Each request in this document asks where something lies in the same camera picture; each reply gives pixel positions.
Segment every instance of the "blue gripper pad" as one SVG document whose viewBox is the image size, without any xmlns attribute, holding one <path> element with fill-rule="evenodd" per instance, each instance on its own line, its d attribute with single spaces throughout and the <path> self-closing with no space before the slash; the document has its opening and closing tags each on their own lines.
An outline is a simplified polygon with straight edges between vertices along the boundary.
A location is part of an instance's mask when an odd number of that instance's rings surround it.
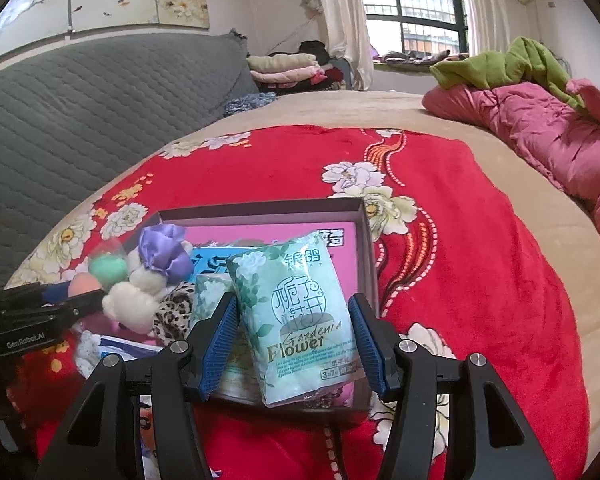
<svg viewBox="0 0 600 480">
<path fill-rule="evenodd" d="M 369 330 L 365 316 L 362 313 L 362 308 L 355 296 L 349 299 L 348 306 L 353 333 L 356 337 L 356 345 L 358 346 L 358 354 L 365 369 L 366 379 L 369 381 L 371 389 L 382 399 L 389 388 L 385 380 L 384 359 L 378 346 L 376 346 L 376 342 L 371 335 L 371 330 Z"/>
<path fill-rule="evenodd" d="M 53 304 L 66 300 L 69 297 L 69 285 L 71 282 L 49 285 L 42 293 L 42 300 Z"/>
<path fill-rule="evenodd" d="M 203 375 L 198 391 L 204 400 L 207 400 L 220 384 L 220 377 L 224 371 L 226 360 L 229 358 L 237 330 L 238 304 L 235 294 L 233 294 L 202 359 Z"/>
</svg>

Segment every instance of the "leopard print fabric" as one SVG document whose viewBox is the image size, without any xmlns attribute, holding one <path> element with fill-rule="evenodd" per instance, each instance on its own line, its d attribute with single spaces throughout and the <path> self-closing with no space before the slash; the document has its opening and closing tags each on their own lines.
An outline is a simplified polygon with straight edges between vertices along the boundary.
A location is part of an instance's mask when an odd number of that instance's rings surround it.
<svg viewBox="0 0 600 480">
<path fill-rule="evenodd" d="M 189 335 L 195 292 L 195 284 L 182 282 L 160 302 L 160 308 L 154 314 L 154 336 L 165 345 Z"/>
</svg>

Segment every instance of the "pink comforter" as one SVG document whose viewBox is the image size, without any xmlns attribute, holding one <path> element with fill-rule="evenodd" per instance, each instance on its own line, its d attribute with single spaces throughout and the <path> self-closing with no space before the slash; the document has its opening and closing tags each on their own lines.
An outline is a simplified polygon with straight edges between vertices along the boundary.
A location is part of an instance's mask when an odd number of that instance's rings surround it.
<svg viewBox="0 0 600 480">
<path fill-rule="evenodd" d="M 490 129 L 555 187 L 583 200 L 600 232 L 600 90 L 579 79 L 567 91 L 581 95 L 598 123 L 530 82 L 493 90 L 438 86 L 422 105 L 440 118 Z"/>
</svg>

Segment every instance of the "green floral packaging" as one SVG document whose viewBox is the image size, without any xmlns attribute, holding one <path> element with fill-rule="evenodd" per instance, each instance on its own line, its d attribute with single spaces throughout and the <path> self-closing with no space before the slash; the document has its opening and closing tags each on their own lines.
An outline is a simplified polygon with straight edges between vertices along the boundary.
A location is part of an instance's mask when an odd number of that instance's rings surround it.
<svg viewBox="0 0 600 480">
<path fill-rule="evenodd" d="M 191 313 L 191 326 L 210 318 L 222 295 L 233 292 L 234 284 L 228 274 L 196 275 L 196 308 Z M 253 361 L 244 327 L 239 326 L 234 345 L 227 359 L 216 392 L 237 399 L 255 401 L 260 398 L 260 388 L 253 371 Z"/>
<path fill-rule="evenodd" d="M 364 376 L 347 303 L 318 232 L 231 256 L 227 270 L 266 406 Z"/>
</svg>

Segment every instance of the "gray quilted headboard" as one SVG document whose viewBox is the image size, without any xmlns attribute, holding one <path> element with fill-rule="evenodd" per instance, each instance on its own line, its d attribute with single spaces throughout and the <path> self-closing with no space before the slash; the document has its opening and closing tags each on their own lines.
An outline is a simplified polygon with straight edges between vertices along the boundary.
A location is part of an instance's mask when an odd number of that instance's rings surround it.
<svg viewBox="0 0 600 480">
<path fill-rule="evenodd" d="M 0 286 L 67 213 L 257 92 L 233 33 L 134 34 L 0 71 Z"/>
</svg>

